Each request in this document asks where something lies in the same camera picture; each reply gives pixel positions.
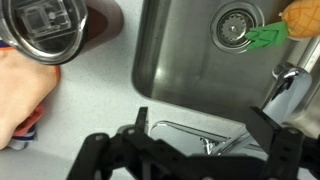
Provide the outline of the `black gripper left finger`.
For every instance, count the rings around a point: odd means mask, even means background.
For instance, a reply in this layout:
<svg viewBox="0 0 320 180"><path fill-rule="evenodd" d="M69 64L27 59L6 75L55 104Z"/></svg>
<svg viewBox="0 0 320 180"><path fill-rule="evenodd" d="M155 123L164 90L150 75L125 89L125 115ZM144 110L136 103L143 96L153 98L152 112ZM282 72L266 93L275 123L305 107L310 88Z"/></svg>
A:
<svg viewBox="0 0 320 180"><path fill-rule="evenodd" d="M148 133L148 108L147 107L140 107L138 111L138 115L135 121L135 127L144 132L145 134Z"/></svg>

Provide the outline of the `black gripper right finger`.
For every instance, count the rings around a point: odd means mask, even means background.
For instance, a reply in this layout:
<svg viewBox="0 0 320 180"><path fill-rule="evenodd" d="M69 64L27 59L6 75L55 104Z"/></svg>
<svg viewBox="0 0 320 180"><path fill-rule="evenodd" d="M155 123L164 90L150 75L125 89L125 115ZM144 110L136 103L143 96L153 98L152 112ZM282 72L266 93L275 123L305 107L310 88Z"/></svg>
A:
<svg viewBox="0 0 320 180"><path fill-rule="evenodd" d="M246 129L260 147L269 153L272 149L274 136L281 129L281 126L258 107L251 107L250 111L246 121Z"/></svg>

